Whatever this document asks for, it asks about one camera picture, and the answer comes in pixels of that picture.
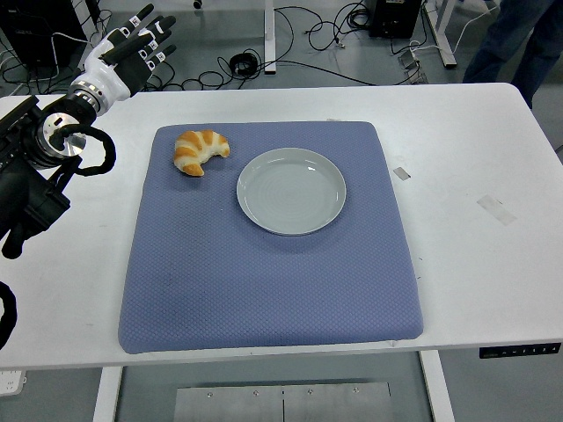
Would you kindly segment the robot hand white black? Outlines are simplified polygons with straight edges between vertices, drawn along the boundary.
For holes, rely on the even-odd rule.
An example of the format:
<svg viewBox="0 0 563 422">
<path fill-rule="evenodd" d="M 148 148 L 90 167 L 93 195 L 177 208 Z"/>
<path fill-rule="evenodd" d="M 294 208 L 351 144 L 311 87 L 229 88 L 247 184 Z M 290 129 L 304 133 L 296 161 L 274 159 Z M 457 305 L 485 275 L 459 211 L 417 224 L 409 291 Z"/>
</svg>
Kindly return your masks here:
<svg viewBox="0 0 563 422">
<path fill-rule="evenodd" d="M 133 97 L 176 47 L 165 46 L 176 24 L 174 16 L 158 15 L 147 4 L 112 30 L 89 53 L 81 80 L 108 104 Z"/>
</svg>

